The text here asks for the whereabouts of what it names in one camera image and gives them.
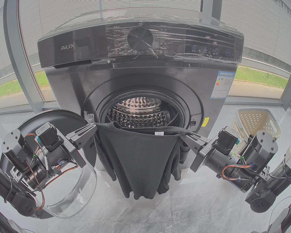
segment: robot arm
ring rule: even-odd
[[[96,131],[95,124],[88,124],[64,136],[47,122],[36,130],[36,135],[24,137],[18,129],[7,134],[1,150],[13,167],[10,175],[0,169],[0,196],[23,216],[52,217],[41,207],[36,207],[35,192],[45,189],[53,176],[62,175],[60,170],[67,164],[84,167],[86,162],[78,150]],[[35,151],[26,141],[29,136],[36,138],[38,147]]]
[[[192,171],[207,166],[217,173],[218,178],[223,177],[243,192],[253,186],[245,201],[256,213],[267,211],[276,197],[291,184],[291,146],[283,161],[270,172],[267,164],[278,151],[278,145],[276,138],[269,133],[258,131],[241,154],[233,153],[240,140],[238,132],[230,126],[211,140],[198,135],[183,135],[181,138],[197,154],[190,167]]]
[[[42,189],[46,188],[49,179],[54,175],[61,175],[58,168],[68,163],[84,166],[86,163],[78,150],[96,131],[97,125],[90,123],[64,136],[47,122],[36,130],[36,142],[40,149],[35,153],[19,130],[12,131],[4,139],[2,151],[14,165],[10,171],[13,179],[0,172],[0,185],[3,187],[0,195],[20,214],[34,215],[39,211],[33,201],[34,192],[40,189],[39,185]],[[212,139],[198,134],[182,135],[181,138],[197,155],[191,170],[196,172],[201,166],[207,166],[216,172],[218,178],[228,180],[243,192],[253,186],[246,202],[254,212],[268,210],[276,196],[291,183],[290,148],[285,160],[274,172],[269,172],[270,167],[267,164],[277,152],[278,145],[276,139],[268,133],[258,131],[245,144],[241,143],[239,133],[230,126],[223,128]],[[239,153],[233,153],[238,147]]]

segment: clothing tag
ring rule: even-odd
[[[155,132],[155,135],[163,136],[164,135],[164,132]]]

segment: orange cable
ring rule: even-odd
[[[236,178],[228,178],[224,175],[224,172],[227,168],[229,167],[237,167],[237,168],[249,168],[251,167],[250,165],[243,165],[243,166],[240,166],[240,165],[236,165],[236,164],[233,164],[233,165],[227,165],[223,168],[222,172],[221,172],[221,176],[224,178],[224,179],[227,179],[227,180],[236,180]]]
[[[32,171],[31,167],[29,166],[29,164],[28,164],[27,162],[26,162],[26,164],[27,164],[27,166],[29,167],[31,173],[33,174],[33,176],[34,176],[34,178],[35,178],[35,180],[36,180],[36,182],[37,182],[37,185],[39,186],[39,188],[41,188],[41,186],[40,186],[40,184],[39,184],[39,182],[38,182],[38,180],[37,180],[37,178],[36,178],[34,172]],[[44,196],[44,194],[43,194],[42,189],[40,190],[40,192],[41,192],[41,196],[42,196],[42,204],[41,204],[41,206],[38,207],[36,210],[40,210],[40,209],[43,208],[44,205],[45,205],[45,196]]]
[[[53,178],[50,182],[48,182],[46,186],[48,186],[49,184],[51,184],[53,181],[55,181],[57,178],[59,178],[61,175],[65,174],[66,172],[71,171],[71,170],[74,170],[74,169],[76,169],[76,168],[78,168],[78,167],[79,167],[79,166],[76,165],[76,166],[74,166],[74,167],[71,167],[71,168],[65,170],[64,172],[62,172],[62,174],[60,174],[59,176]]]

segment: black garment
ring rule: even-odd
[[[98,157],[113,181],[118,178],[123,194],[133,191],[152,199],[169,190],[171,174],[181,179],[179,136],[192,132],[179,127],[122,128],[118,123],[96,123]],[[164,132],[164,136],[155,132]]]

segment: marble floor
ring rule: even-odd
[[[235,112],[240,108],[260,106],[224,106],[210,134],[213,137],[223,126],[231,124]],[[277,142],[278,153],[270,161],[271,170],[282,161],[291,144],[291,109],[282,107],[262,107],[269,109],[279,122],[282,137]],[[0,115],[0,138],[16,128],[33,113]],[[113,182],[106,172],[97,172],[97,188],[89,204],[76,216],[69,219],[51,218],[46,220],[26,218],[19,215],[10,204],[0,201],[0,211],[13,219],[22,228],[39,232],[163,232],[163,233],[250,233],[267,230],[274,206],[291,195],[287,188],[275,204],[265,213],[254,213],[244,201],[246,193],[237,190],[232,184],[217,179],[207,167],[194,173],[182,170],[182,178],[171,178],[170,190],[156,194],[149,200],[126,199],[119,183]],[[273,211],[271,221],[291,202],[282,201]]]

